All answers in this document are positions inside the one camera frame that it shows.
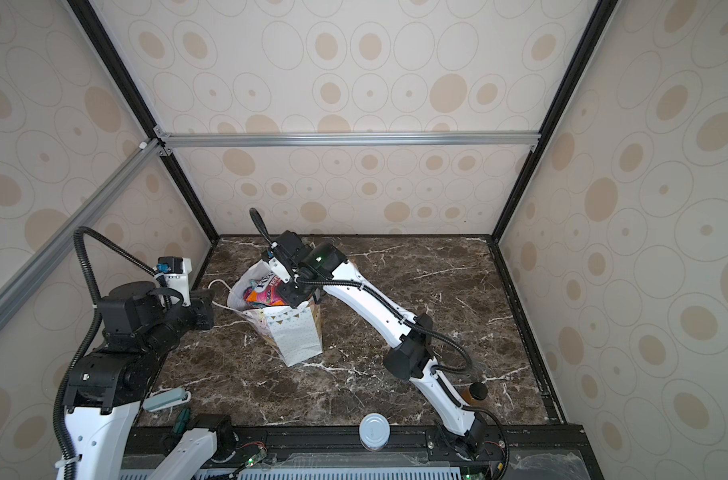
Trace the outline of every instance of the dark green object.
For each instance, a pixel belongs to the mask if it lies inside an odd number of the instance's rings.
[[[189,420],[190,420],[190,408],[185,407],[179,413],[179,415],[177,415],[177,420],[174,422],[174,427],[172,428],[172,433],[182,435],[185,432],[186,426],[188,426]]]

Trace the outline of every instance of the wallpaper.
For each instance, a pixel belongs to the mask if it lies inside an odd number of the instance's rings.
[[[487,234],[527,145],[180,148],[220,234]]]
[[[60,5],[0,0],[0,288],[144,137]]]
[[[94,3],[166,131],[232,133],[537,130],[595,0]]]
[[[609,480],[728,479],[728,0],[625,2],[502,242]]]
[[[151,160],[93,228],[148,264],[161,255],[184,255],[197,270],[209,241],[181,202],[161,161]],[[123,283],[150,279],[89,237],[86,244],[103,295]],[[0,480],[55,478],[60,451],[52,433],[52,404],[92,312],[72,252],[0,332]]]

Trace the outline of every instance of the marble tabletop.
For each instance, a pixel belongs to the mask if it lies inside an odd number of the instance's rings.
[[[460,342],[474,359],[473,372],[450,375],[457,390],[484,382],[484,402],[509,424],[543,424],[547,415],[521,338],[482,238],[446,236],[313,236],[331,241],[393,301],[433,318],[434,328]],[[201,287],[229,285],[259,258],[258,237],[223,237]],[[228,291],[215,283],[215,301]],[[388,346],[346,304],[321,303],[323,353],[287,367],[262,337],[233,312],[215,307],[215,328],[190,332],[169,354],[152,392],[184,386],[196,413],[226,413],[236,425],[355,425],[370,412],[392,424],[434,425],[438,415],[409,382],[382,365]],[[434,341],[440,361],[461,357]],[[179,409],[143,412],[140,426],[171,426]]]

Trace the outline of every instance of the red candy package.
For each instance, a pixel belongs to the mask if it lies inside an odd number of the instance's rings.
[[[250,306],[263,308],[286,305],[277,291],[282,281],[275,274],[268,274],[263,276],[260,281],[252,280],[251,283],[252,285],[244,290],[244,302]]]

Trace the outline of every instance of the cable tie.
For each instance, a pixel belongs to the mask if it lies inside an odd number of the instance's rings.
[[[66,465],[69,465],[71,463],[76,463],[78,461],[79,461],[78,456],[68,458],[67,460],[65,458],[61,458],[60,460],[57,460],[56,462],[54,462],[54,468],[59,470],[60,468],[66,466]]]

